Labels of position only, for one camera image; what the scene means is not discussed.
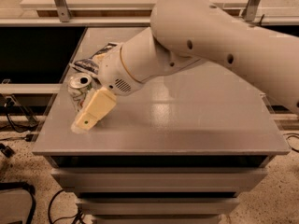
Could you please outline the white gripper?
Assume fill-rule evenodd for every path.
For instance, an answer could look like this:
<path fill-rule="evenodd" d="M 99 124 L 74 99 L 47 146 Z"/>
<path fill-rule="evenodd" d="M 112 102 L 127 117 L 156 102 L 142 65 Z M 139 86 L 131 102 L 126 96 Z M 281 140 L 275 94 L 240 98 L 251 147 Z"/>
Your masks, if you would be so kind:
<path fill-rule="evenodd" d="M 101 54 L 97 56 L 97 78 L 104 87 L 88 92 L 83 107 L 71 125 L 72 132 L 89 131 L 115 107 L 116 95 L 126 96 L 143 87 L 142 83 L 132 78 L 124 66 L 121 47 L 122 43 L 108 43 L 101 49 Z"/>

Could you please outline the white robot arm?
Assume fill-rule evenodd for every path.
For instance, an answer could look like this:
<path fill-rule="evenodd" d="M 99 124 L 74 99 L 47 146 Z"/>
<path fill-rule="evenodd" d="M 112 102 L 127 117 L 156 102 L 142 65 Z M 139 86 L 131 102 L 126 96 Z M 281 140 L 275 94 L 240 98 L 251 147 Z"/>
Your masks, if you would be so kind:
<path fill-rule="evenodd" d="M 100 88 L 88 92 L 71 129 L 89 131 L 158 76 L 211 61 L 299 114 L 299 38 L 239 21 L 208 0 L 158 0 L 150 26 L 96 60 Z"/>

